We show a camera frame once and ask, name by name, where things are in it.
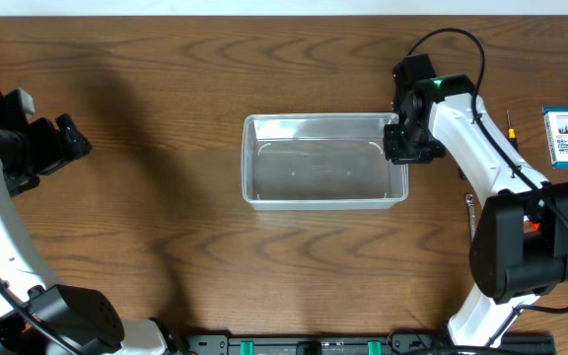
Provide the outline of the yellow black screwdriver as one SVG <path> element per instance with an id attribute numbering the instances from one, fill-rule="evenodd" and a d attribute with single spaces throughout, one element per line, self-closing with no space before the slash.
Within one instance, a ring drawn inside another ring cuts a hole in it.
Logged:
<path id="1" fill-rule="evenodd" d="M 507 119 L 507 140 L 516 151 L 519 151 L 518 139 L 516 136 L 516 131 L 513 127 L 511 111 L 509 109 L 506 110 L 506 119 Z"/>

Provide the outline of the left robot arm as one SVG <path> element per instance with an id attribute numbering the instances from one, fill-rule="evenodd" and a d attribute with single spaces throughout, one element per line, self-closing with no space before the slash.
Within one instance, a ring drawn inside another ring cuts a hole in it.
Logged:
<path id="1" fill-rule="evenodd" d="M 68 114 L 37 118 L 22 89 L 0 93 L 0 354 L 182 354 L 156 319 L 123 320 L 107 297 L 66 285 L 33 244 L 13 202 L 88 155 Z"/>

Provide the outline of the clear plastic storage container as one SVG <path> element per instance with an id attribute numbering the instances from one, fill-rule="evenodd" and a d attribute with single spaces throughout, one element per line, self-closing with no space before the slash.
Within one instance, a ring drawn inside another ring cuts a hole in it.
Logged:
<path id="1" fill-rule="evenodd" d="M 242 195 L 254 210 L 387 210 L 409 192 L 408 166 L 388 161 L 390 112 L 251 114 Z"/>

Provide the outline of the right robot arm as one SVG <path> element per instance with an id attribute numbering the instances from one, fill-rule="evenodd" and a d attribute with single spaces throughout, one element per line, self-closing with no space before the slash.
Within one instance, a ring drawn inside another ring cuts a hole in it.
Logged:
<path id="1" fill-rule="evenodd" d="M 568 182 L 549 182 L 522 158 L 466 75 L 437 75 L 426 54 L 404 57 L 392 74 L 398 121 L 384 128 L 387 160 L 451 155 L 481 205 L 469 250 L 474 285 L 447 336 L 497 347 L 521 312 L 568 281 Z"/>

